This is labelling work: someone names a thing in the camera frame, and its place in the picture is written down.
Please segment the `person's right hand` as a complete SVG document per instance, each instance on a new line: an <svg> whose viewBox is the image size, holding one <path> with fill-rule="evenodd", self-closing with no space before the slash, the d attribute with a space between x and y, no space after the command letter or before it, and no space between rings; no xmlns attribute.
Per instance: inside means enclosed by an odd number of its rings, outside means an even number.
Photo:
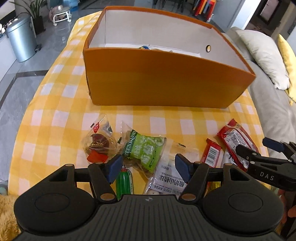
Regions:
<svg viewBox="0 0 296 241"><path fill-rule="evenodd" d="M292 206L292 199L295 197L295 192L287 192L285 190L279 189L277 195L280 197L282 203L284 204L284 213L281 219L281 223L285 224L287 218L295 218L296 211L295 205Z"/></svg>

